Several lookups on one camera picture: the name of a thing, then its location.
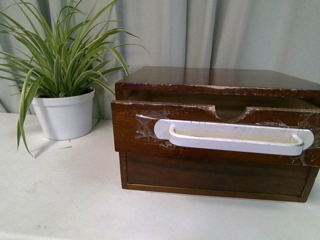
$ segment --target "clear tape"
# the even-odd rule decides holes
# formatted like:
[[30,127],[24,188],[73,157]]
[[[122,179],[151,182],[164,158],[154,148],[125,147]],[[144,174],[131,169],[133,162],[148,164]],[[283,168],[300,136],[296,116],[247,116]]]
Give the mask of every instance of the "clear tape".
[[[137,118],[137,130],[136,139],[145,139],[146,143],[159,144],[160,146],[170,149],[175,148],[175,145],[171,144],[168,140],[158,139],[154,133],[154,125],[160,119],[168,119],[170,113],[166,111],[145,111],[144,114],[136,114]],[[312,145],[302,151],[299,156],[290,156],[291,164],[303,165],[303,166],[320,166],[319,151],[312,151],[312,149],[320,149],[320,127],[314,123],[319,123],[320,114],[310,113],[301,115],[297,126],[288,126],[282,121],[277,122],[258,122],[255,125],[268,126],[268,127],[280,127],[280,128],[299,128],[308,129],[314,135],[314,141]]]

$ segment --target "white table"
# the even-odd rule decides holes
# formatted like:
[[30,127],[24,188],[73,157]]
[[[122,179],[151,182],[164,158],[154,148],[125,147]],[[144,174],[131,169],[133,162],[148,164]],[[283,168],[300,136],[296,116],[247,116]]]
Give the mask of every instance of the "white table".
[[320,239],[319,177],[306,203],[125,190],[110,120],[54,141],[28,115],[33,158],[17,119],[0,113],[1,240]]

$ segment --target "curtain fold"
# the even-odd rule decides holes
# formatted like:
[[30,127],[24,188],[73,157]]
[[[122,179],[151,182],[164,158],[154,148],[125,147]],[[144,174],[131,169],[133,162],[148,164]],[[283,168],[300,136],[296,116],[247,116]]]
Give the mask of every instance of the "curtain fold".
[[[29,0],[47,21],[69,0]],[[12,4],[0,1],[0,9]],[[84,0],[81,9],[100,10],[105,0]],[[7,12],[21,19],[12,9]],[[320,83],[320,1],[318,0],[119,0],[101,17],[139,38],[121,35],[116,43],[132,43],[120,51],[130,72],[143,66],[265,69]],[[1,49],[10,38],[0,35]],[[108,77],[110,86],[123,77]],[[0,112],[17,113],[19,95],[12,82],[0,80]],[[104,118],[111,118],[113,97],[98,90]]]

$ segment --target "wooden box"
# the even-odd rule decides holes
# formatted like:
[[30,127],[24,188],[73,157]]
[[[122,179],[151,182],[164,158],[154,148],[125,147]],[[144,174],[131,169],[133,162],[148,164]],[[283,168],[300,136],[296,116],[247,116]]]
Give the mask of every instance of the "wooden box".
[[[115,93],[122,188],[307,201],[320,166],[320,84],[269,70],[146,66]],[[161,119],[303,129],[314,140],[300,155],[185,147],[156,136]]]

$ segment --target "drawer pull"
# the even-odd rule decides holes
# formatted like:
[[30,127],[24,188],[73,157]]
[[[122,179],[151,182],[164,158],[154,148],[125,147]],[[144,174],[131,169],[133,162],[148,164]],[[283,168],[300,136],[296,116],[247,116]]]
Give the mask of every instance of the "drawer pull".
[[158,139],[180,147],[297,156],[314,141],[308,129],[160,119]]

